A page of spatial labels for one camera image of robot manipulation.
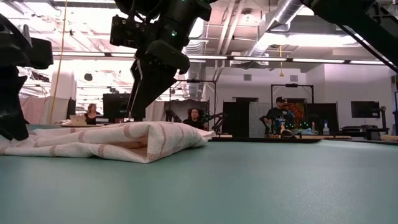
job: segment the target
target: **ceiling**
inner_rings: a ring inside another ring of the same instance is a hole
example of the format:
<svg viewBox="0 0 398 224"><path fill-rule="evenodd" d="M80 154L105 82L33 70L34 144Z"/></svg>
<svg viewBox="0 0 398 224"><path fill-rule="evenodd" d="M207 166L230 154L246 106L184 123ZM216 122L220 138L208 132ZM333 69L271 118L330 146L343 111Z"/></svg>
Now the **ceiling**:
<svg viewBox="0 0 398 224"><path fill-rule="evenodd" d="M266 14L277 9L278 0L242 0L242 11L238 12L238 2L234 7L231 7L232 0L219 0L213 3L212 14L210 21L205 23L205 32L198 41L205 43L205 49L202 54L213 55L217 54L220 38L223 31L223 25L228 15L228 9L233 9L232 17L229 23L229 28L224 38L223 49L227 55L232 53L246 52L250 50L259 38L259 24L261 19L265 18ZM12 1L12 6L17 7L24 14L15 10L9 9L10 4L5 4L4 0L0 0L0 12L10 19L12 23L20 28L27 24L30 27L31 37L46 39L51 41L54 52L61 51L62 46L62 30L63 30L63 15L65 13L65 1L55 0L25 0ZM121 13L113 1L110 0L69 0L66 9L67 23L65 24L65 35L63 49L65 52L134 52L134 49L125 47L113 46L109 43L109 35L111 31L111 20L114 15L127 17ZM307 8L303 8L299 15L303 20L306 18L313 18L313 13ZM234 29L233 21L237 17L237 26ZM297 27L304 22L297 22ZM228 35L231 32L231 42L226 45ZM366 50L358 44L348 45L344 47L311 47L309 44L295 44L286 42L279 45L269 46L266 54L273 57L302 57L302 58L340 58L340 59L374 59ZM104 63L97 60L76 60L78 70L78 86L110 86L121 85L131 86L132 78L129 74L129 67L132 64L130 59L121 59L118 63ZM268 67L278 67L280 63L270 63ZM288 65L289 68L307 67L308 64L292 63ZM51 80L54 66L51 66L47 71L39 71L43 76ZM99 82L85 81L84 74L92 73L95 76L101 77L99 74L109 79L98 79ZM30 79L30 84L41 82L39 80ZM39 94L45 93L42 88L33 88L33 91L38 91ZM78 101L82 106L87 103L84 99L101 99L102 92L109 92L108 88L94 90L94 88L80 88L78 90ZM176 93L177 96L184 95L184 87L182 85L181 93Z"/></svg>

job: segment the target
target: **computer monitor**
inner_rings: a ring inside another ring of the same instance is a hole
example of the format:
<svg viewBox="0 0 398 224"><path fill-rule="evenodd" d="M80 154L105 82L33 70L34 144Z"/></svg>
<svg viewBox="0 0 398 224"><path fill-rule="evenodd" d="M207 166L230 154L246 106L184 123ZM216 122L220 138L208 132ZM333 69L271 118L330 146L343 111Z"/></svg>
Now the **computer monitor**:
<svg viewBox="0 0 398 224"><path fill-rule="evenodd" d="M380 118L378 101L352 101L351 115L353 118Z"/></svg>
<svg viewBox="0 0 398 224"><path fill-rule="evenodd" d="M128 93L104 94L104 118L128 118L127 104L129 103L129 99L130 94Z"/></svg>

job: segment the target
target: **cable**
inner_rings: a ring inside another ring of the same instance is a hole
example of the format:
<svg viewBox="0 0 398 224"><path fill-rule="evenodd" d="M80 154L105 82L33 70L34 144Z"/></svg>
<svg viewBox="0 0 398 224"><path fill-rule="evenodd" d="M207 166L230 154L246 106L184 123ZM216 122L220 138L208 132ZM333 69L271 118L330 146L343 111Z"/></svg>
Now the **cable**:
<svg viewBox="0 0 398 224"><path fill-rule="evenodd" d="M55 81L55 89L54 89L54 96L52 98L51 104L51 112L50 112L50 124L52 124L52 114L54 112L54 104L55 104L55 97L57 96L57 88L58 88L58 81L60 79L60 72L61 72L61 62L63 56L63 43L65 37L65 25L67 23L67 7L68 7L68 0L65 0L65 11L63 12L63 27L62 27L62 40L61 40L61 54L60 54L60 62L58 64L58 72L57 72L57 79Z"/></svg>

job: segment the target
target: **water bottle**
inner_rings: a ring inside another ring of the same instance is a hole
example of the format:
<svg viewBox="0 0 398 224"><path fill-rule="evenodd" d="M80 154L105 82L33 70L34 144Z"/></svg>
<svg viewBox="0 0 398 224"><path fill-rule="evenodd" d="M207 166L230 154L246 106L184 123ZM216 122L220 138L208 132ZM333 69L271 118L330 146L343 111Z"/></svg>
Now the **water bottle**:
<svg viewBox="0 0 398 224"><path fill-rule="evenodd" d="M325 126L323 127L323 135L329 135L328 121L325 120Z"/></svg>

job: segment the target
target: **seated woman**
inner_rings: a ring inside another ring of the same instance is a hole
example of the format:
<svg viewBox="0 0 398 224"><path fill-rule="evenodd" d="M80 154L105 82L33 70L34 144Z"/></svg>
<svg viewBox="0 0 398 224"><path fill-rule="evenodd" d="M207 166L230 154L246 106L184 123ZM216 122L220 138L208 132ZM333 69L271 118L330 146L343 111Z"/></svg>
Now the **seated woman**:
<svg viewBox="0 0 398 224"><path fill-rule="evenodd" d="M87 113L85 113L86 124L96 125L97 119L97 106L94 103L90 103L87 108Z"/></svg>
<svg viewBox="0 0 398 224"><path fill-rule="evenodd" d="M203 115L201 110L191 108L188 110L188 119L182 121L182 123L192 126L194 128L204 130L205 125L203 124L202 117Z"/></svg>

